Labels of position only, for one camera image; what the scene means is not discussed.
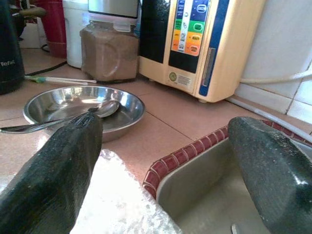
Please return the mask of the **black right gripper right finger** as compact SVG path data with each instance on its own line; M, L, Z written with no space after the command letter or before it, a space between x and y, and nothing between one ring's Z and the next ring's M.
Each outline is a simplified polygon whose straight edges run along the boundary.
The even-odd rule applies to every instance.
M251 199L272 234L312 232L312 158L284 133L252 117L228 124Z

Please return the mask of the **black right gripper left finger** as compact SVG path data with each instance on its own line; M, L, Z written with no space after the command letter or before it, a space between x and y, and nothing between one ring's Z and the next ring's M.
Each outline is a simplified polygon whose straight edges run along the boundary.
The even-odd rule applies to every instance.
M102 121L82 114L59 128L0 195L3 234L67 234L75 225L102 144Z

